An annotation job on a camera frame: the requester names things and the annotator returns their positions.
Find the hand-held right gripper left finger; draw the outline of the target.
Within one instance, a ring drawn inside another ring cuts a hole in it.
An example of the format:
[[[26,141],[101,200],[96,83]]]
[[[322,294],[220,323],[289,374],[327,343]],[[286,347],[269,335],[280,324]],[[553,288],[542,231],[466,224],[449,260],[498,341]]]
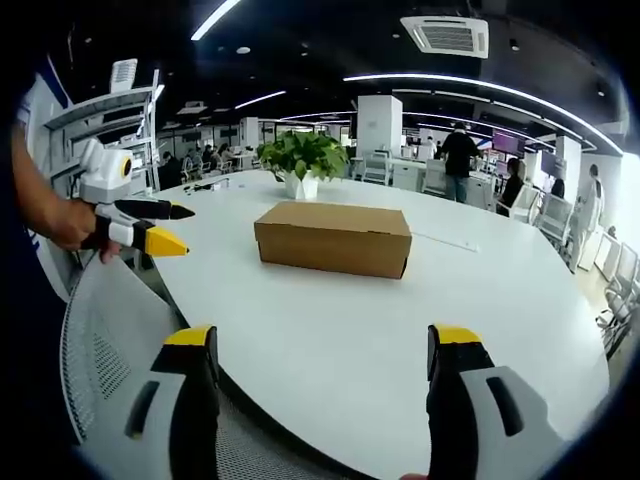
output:
[[[112,420],[110,479],[217,479],[219,428],[217,330],[177,330],[162,340],[124,344],[133,391]]]

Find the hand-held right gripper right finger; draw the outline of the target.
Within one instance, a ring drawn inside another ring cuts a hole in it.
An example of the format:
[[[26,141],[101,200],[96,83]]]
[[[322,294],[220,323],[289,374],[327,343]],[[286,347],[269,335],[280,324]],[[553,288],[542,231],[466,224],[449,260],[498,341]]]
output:
[[[564,444],[543,397],[466,328],[431,325],[427,342],[428,477],[543,478]]]

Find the person's left hand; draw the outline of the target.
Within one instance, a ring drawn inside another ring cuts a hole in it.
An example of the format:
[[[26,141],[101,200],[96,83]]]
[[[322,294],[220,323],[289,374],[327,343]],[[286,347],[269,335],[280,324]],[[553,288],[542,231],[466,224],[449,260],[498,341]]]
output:
[[[46,218],[46,235],[58,247],[78,251],[96,232],[94,207],[82,200],[56,198]]]

